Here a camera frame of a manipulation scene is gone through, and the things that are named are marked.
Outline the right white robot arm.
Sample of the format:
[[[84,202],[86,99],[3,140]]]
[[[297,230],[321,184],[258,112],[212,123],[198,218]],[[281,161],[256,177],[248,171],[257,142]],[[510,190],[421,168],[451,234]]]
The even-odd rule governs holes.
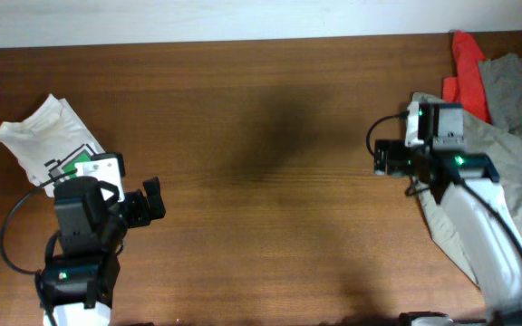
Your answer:
[[[422,178],[459,234],[488,319],[522,324],[522,239],[511,224],[499,174],[485,154],[378,139],[369,148],[381,175]]]

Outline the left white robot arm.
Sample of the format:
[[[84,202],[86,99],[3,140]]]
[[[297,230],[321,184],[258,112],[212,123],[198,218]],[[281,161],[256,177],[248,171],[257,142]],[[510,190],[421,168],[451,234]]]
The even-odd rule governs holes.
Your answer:
[[[35,276],[45,325],[108,325],[118,256],[131,228],[166,215],[160,181],[119,200],[117,186],[95,177],[75,177],[54,189],[59,230],[48,241],[44,268]]]

